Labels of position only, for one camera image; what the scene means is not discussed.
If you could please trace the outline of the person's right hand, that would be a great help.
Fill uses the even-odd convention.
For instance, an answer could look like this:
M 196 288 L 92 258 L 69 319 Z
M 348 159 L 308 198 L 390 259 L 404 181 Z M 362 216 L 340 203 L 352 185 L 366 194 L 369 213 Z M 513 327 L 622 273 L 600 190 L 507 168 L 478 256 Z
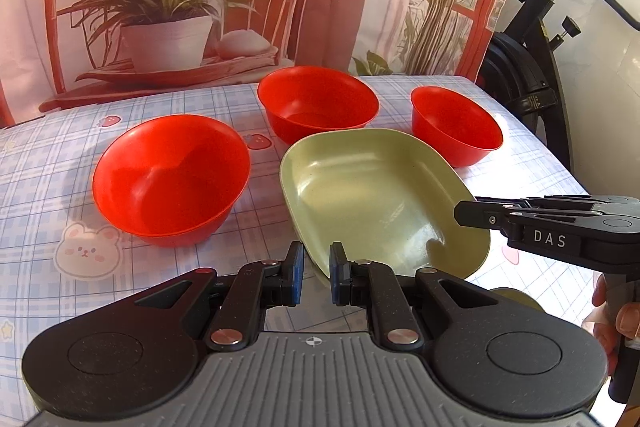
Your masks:
M 618 362 L 620 340 L 639 337 L 639 303 L 625 303 L 613 317 L 606 300 L 608 284 L 600 274 L 591 297 L 593 310 L 582 321 L 582 328 L 596 338 L 608 359 L 608 375 L 612 376 Z

